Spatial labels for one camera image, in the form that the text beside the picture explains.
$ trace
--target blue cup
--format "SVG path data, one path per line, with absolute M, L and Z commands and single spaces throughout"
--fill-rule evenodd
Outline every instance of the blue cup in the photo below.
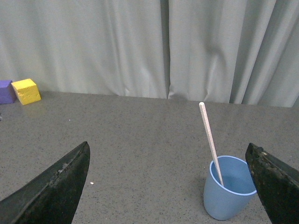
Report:
M 256 193 L 247 163 L 236 157 L 218 157 L 224 187 L 220 184 L 214 162 L 206 178 L 204 206 L 210 216 L 226 220 L 235 216 Z

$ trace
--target purple cube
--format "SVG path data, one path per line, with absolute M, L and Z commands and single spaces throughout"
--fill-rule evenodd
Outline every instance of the purple cube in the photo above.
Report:
M 17 99 L 12 80 L 0 80 L 0 104 L 12 104 Z

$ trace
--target yellow block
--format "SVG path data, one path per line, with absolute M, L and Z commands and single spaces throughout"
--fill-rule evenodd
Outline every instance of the yellow block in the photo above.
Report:
M 13 82 L 11 85 L 22 105 L 41 100 L 37 85 L 30 78 Z

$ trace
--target stirring stick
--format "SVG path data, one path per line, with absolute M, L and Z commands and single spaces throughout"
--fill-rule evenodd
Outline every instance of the stirring stick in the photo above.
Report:
M 204 102 L 200 102 L 199 103 L 199 108 L 200 108 L 202 120 L 204 121 L 204 124 L 205 124 L 206 135 L 207 135 L 207 139 L 209 141 L 211 153 L 212 153 L 212 156 L 213 156 L 213 161 L 214 161 L 214 164 L 216 166 L 218 178 L 220 180 L 221 185 L 224 186 L 223 180 L 222 180 L 222 176 L 221 176 L 221 172 L 220 172 L 220 167 L 219 167 L 218 159 L 217 159 L 217 154 L 216 154 L 216 150 L 215 150 L 215 145 L 214 145 L 214 141 L 213 141 L 213 137 L 212 137 L 212 132 L 211 132 L 209 120 L 207 118 L 205 103 Z

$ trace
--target speckled table surface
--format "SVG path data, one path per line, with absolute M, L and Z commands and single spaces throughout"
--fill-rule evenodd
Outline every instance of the speckled table surface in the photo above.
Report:
M 73 224 L 220 223 L 203 206 L 212 160 L 198 102 L 41 92 L 0 105 L 0 200 L 83 141 L 89 173 Z M 250 142 L 299 169 L 299 109 L 206 103 L 218 155 Z M 270 223 L 258 196 L 222 223 Z

